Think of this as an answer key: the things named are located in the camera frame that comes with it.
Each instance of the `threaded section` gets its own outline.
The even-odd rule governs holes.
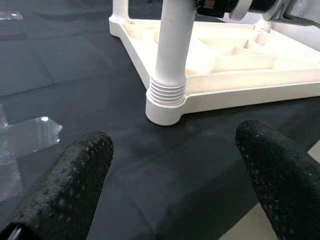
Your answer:
[[[150,79],[150,96],[158,104],[177,106],[185,99],[186,85],[177,87],[160,86],[153,79]]]

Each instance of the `white pole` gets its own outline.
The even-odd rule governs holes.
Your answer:
[[[129,20],[129,0],[113,0],[112,15],[110,20],[113,22],[125,22]]]
[[[163,0],[156,67],[150,80],[150,97],[160,105],[177,106],[184,101],[195,2]]]

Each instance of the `textured black finger pad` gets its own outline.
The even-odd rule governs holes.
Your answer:
[[[320,240],[320,164],[268,125],[247,120],[236,144],[280,240]]]
[[[27,193],[8,224],[21,224],[41,240],[85,240],[113,152],[102,132],[74,142]]]

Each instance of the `black tablecloth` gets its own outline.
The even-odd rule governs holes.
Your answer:
[[[0,103],[9,123],[49,116],[63,125],[59,144],[17,159],[24,190],[81,135],[99,130],[113,139],[88,240],[218,239],[257,203],[234,143],[238,123],[265,121],[305,150],[320,138],[319,97],[152,124],[146,90],[109,34],[110,1],[2,0],[0,9],[24,17],[0,21]],[[130,15],[157,19],[161,5],[132,4]],[[0,224],[20,199],[0,203]]]

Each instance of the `white stand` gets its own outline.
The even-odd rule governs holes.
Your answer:
[[[319,52],[260,25],[194,22],[194,0],[163,0],[161,22],[113,0],[110,33],[146,87],[146,115],[183,114],[320,95]]]

